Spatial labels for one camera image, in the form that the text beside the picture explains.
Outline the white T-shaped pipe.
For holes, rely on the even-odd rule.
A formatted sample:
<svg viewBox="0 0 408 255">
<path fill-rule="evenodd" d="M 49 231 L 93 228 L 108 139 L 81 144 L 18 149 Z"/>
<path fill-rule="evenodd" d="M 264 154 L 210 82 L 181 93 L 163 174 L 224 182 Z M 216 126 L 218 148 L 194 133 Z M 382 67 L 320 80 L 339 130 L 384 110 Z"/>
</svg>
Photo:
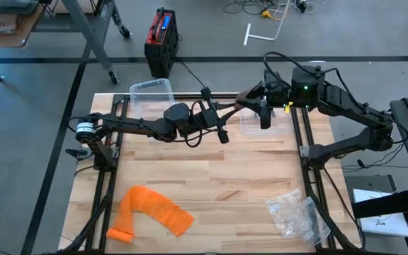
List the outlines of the white T-shaped pipe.
<svg viewBox="0 0 408 255">
<path fill-rule="evenodd" d="M 274 11 L 275 11 L 275 13 L 278 13 L 280 8 L 283 7 L 282 16 L 280 18 L 276 18 L 275 16 L 272 16 L 272 15 L 267 16 L 267 19 L 271 19 L 271 20 L 273 20 L 275 22 L 278 22 L 278 25 L 276 26 L 276 31 L 275 31 L 274 35 L 271 36 L 271 37 L 256 35 L 256 34 L 252 33 L 252 31 L 251 31 L 252 24 L 247 23 L 246 30 L 245 30 L 245 33 L 244 33 L 244 38 L 243 38 L 243 41 L 242 41 L 242 46 L 246 47 L 248 45 L 248 42 L 249 42 L 250 39 L 275 42 L 278 39 L 279 35 L 280 35 L 283 24 L 284 24 L 284 22 L 285 22 L 285 20 L 287 18 L 290 6 L 291 6 L 291 0 L 287 0 L 284 4 L 277 4 L 277 7 L 274 9 Z"/>
</svg>

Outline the clear plastic zip bag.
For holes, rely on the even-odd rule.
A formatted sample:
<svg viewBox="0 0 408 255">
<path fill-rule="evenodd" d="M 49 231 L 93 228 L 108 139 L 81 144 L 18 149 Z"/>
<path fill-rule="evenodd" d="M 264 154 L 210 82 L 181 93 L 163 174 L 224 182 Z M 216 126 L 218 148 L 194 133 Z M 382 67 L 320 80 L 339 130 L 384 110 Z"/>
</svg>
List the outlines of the clear plastic zip bag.
<svg viewBox="0 0 408 255">
<path fill-rule="evenodd" d="M 313 246 L 325 241 L 331 231 L 311 197 L 301 202 L 300 213 L 300 237 Z"/>
<path fill-rule="evenodd" d="M 265 204 L 281 236 L 307 239 L 312 221 L 299 188 L 267 200 Z"/>
</svg>

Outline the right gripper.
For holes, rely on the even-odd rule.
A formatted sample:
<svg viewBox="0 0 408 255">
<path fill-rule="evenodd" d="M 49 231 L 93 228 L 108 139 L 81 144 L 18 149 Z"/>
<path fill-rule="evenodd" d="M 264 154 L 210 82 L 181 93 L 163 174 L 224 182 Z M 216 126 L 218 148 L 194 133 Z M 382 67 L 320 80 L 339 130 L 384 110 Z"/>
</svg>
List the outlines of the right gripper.
<svg viewBox="0 0 408 255">
<path fill-rule="evenodd" d="M 260 81 L 250 91 L 249 95 L 262 95 L 260 100 L 237 101 L 237 104 L 242 108 L 248 108 L 252 111 L 260 111 L 261 129 L 269 129 L 271 127 L 272 106 L 271 106 L 271 91 L 276 85 L 276 78 L 267 69 L 263 73 L 264 81 Z"/>
</svg>

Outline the clear plastic box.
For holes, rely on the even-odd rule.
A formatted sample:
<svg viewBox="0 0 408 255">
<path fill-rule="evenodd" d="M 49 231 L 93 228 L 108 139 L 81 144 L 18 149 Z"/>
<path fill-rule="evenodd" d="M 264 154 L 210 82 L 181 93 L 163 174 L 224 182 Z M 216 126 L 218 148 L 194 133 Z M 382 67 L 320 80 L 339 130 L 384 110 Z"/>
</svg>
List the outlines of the clear plastic box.
<svg viewBox="0 0 408 255">
<path fill-rule="evenodd" d="M 130 87 L 130 110 L 133 118 L 156 120 L 175 104 L 174 94 L 168 79 L 155 79 Z"/>
</svg>

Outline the orange elastic bandage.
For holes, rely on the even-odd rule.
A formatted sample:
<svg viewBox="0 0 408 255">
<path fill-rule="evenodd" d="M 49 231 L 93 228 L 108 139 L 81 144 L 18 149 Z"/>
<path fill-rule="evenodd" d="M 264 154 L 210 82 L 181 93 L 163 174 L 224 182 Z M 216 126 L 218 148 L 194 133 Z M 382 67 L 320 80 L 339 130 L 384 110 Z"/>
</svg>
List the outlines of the orange elastic bandage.
<svg viewBox="0 0 408 255">
<path fill-rule="evenodd" d="M 106 237 L 132 243 L 135 237 L 133 212 L 143 213 L 176 237 L 182 236 L 193 224 L 194 217 L 171 199 L 145 186 L 133 186 L 120 202 L 118 215 L 106 232 Z"/>
</svg>

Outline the grey table frame with castors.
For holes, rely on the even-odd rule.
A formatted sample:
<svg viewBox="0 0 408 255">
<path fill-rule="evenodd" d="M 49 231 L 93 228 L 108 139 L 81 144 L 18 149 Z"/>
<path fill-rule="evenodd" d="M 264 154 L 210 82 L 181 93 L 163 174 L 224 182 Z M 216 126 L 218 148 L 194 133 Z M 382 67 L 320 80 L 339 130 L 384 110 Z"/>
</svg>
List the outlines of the grey table frame with castors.
<svg viewBox="0 0 408 255">
<path fill-rule="evenodd" d="M 132 33 L 123 24 L 115 0 L 86 0 L 91 12 L 86 13 L 79 0 L 36 0 L 42 10 L 40 25 L 35 28 L 41 33 L 81 33 L 86 41 L 84 60 L 91 54 L 108 73 L 113 84 L 119 79 L 104 50 L 110 22 L 114 22 L 119 33 L 129 39 Z"/>
</svg>

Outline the red black battery box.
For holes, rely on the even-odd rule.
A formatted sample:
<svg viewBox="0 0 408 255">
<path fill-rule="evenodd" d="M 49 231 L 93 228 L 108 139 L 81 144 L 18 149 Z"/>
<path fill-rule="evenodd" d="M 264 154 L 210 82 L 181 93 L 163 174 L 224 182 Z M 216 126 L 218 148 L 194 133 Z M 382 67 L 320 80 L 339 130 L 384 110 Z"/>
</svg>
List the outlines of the red black battery box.
<svg viewBox="0 0 408 255">
<path fill-rule="evenodd" d="M 151 75 L 167 79 L 179 51 L 175 11 L 158 8 L 144 44 Z"/>
</svg>

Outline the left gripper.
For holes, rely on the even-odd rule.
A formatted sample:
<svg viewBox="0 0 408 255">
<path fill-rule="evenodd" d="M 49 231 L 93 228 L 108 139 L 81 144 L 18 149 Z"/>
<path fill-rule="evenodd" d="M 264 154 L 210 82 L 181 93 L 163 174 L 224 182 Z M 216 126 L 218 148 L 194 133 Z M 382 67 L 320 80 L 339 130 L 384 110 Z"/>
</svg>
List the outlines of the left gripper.
<svg viewBox="0 0 408 255">
<path fill-rule="evenodd" d="M 218 101 L 214 101 L 212 99 L 211 91 L 208 87 L 204 86 L 201 90 L 201 95 L 203 100 L 208 103 L 210 112 L 211 112 L 211 119 L 215 122 L 215 126 L 217 127 L 217 135 L 219 140 L 222 144 L 226 144 L 229 142 L 229 138 L 227 132 L 222 128 L 222 125 L 226 125 L 227 121 L 237 112 L 242 109 L 242 105 L 232 102 L 232 103 L 220 103 Z M 231 111 L 225 113 L 221 117 L 218 116 L 217 111 L 232 108 Z"/>
</svg>

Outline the black table edge rail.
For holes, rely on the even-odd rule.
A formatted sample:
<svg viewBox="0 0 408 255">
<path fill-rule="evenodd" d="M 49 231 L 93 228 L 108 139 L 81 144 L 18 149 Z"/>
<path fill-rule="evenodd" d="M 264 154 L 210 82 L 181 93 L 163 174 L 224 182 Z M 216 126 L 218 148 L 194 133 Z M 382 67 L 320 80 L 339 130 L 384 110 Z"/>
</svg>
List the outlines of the black table edge rail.
<svg viewBox="0 0 408 255">
<path fill-rule="evenodd" d="M 235 99 L 237 97 L 237 92 L 212 92 L 212 98 L 215 99 Z M 193 92 L 183 92 L 183 93 L 172 93 L 174 99 L 178 100 L 188 100 L 188 99 L 199 99 L 202 98 L 200 93 Z M 126 97 L 130 97 L 130 93 L 114 93 L 112 100 L 113 103 L 117 103 Z"/>
</svg>

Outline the white paper sheet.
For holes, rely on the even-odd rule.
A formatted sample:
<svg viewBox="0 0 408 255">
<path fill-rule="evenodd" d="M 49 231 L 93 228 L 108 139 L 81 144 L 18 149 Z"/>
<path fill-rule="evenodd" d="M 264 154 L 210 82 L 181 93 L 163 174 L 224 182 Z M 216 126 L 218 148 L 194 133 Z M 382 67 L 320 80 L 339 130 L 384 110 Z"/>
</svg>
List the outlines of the white paper sheet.
<svg viewBox="0 0 408 255">
<path fill-rule="evenodd" d="M 379 190 L 368 191 L 353 189 L 353 198 L 354 202 L 358 203 L 365 200 L 391 196 L 394 193 L 395 191 L 393 193 L 385 193 Z M 408 224 L 403 213 L 365 217 L 361 218 L 359 222 L 363 232 L 408 237 Z"/>
</svg>

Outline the clear plastic lid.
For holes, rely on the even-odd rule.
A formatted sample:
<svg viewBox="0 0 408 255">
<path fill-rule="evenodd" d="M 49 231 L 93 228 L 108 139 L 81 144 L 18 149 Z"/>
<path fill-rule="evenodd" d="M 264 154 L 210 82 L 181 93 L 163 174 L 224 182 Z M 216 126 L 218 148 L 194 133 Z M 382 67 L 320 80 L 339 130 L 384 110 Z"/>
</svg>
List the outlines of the clear plastic lid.
<svg viewBox="0 0 408 255">
<path fill-rule="evenodd" d="M 244 108 L 239 114 L 241 131 L 248 136 L 282 135 L 293 130 L 292 118 L 282 108 L 274 108 L 271 112 L 271 126 L 261 129 L 259 114 Z"/>
</svg>

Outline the yellow plug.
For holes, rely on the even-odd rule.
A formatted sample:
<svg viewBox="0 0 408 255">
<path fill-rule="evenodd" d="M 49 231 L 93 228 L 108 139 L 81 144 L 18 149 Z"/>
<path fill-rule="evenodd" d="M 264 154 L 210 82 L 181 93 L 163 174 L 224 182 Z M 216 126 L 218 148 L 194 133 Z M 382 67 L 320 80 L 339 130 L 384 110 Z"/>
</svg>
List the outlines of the yellow plug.
<svg viewBox="0 0 408 255">
<path fill-rule="evenodd" d="M 274 21 L 281 21 L 280 18 L 274 17 L 274 16 L 271 14 L 271 12 L 270 12 L 269 10 L 263 11 L 263 12 L 261 13 L 261 16 L 262 16 L 263 18 L 269 18 L 269 19 L 274 20 Z"/>
</svg>

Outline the black aluminium table frame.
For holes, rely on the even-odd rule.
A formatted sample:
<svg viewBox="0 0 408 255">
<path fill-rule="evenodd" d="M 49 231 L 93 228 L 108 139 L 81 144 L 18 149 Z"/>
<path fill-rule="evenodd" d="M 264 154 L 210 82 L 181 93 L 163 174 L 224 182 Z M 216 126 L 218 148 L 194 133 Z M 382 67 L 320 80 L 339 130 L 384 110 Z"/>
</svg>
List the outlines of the black aluminium table frame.
<svg viewBox="0 0 408 255">
<path fill-rule="evenodd" d="M 322 240 L 327 241 L 328 247 L 323 247 L 321 243 L 315 244 L 316 255 L 336 255 L 341 252 L 344 255 L 349 255 L 350 252 L 354 254 L 361 254 L 362 251 L 366 251 L 366 236 L 361 231 L 361 227 L 358 220 L 353 215 L 352 205 L 348 206 L 344 200 L 340 190 L 337 188 L 335 181 L 329 175 L 329 172 L 325 169 L 324 172 L 327 175 L 329 182 L 335 190 L 344 212 L 351 218 L 353 224 L 356 226 L 357 234 L 361 238 L 361 246 L 358 247 L 349 241 L 349 238 L 336 225 L 335 221 L 329 214 L 329 208 L 327 205 L 327 197 L 324 191 L 324 183 L 320 170 L 310 169 L 307 165 L 307 158 L 302 156 L 300 147 L 303 146 L 302 133 L 300 129 L 300 121 L 296 108 L 290 110 L 292 116 L 293 129 L 295 133 L 295 140 L 297 143 L 297 149 L 299 151 L 300 167 L 302 172 L 302 178 L 304 183 L 305 195 L 310 197 L 314 201 L 316 212 L 312 213 L 312 219 L 316 220 L 319 215 L 323 222 L 329 227 L 330 233 Z"/>
<path fill-rule="evenodd" d="M 115 178 L 123 135 L 142 129 L 142 122 L 127 118 L 129 98 L 111 104 L 109 114 L 92 113 L 78 117 L 76 139 L 89 147 L 92 169 L 98 172 L 91 215 L 78 235 L 57 255 L 105 255 Z"/>
</svg>

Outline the grey floor plate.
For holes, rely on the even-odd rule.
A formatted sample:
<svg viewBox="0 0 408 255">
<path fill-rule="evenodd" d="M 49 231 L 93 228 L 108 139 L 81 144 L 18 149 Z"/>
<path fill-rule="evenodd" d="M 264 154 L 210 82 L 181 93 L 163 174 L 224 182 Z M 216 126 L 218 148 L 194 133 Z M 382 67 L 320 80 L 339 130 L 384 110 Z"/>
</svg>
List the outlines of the grey floor plate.
<svg viewBox="0 0 408 255">
<path fill-rule="evenodd" d="M 391 175 L 347 176 L 345 181 L 350 191 L 356 188 L 383 193 L 398 192 Z"/>
</svg>

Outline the grey folded cover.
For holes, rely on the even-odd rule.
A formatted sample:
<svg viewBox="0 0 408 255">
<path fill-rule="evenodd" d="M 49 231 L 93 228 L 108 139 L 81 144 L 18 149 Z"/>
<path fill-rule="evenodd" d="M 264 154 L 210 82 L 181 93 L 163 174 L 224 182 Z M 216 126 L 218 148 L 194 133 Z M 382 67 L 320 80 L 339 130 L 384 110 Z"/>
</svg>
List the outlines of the grey folded cover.
<svg viewBox="0 0 408 255">
<path fill-rule="evenodd" d="M 0 0 L 0 14 L 29 14 L 37 5 L 37 0 Z"/>
</svg>

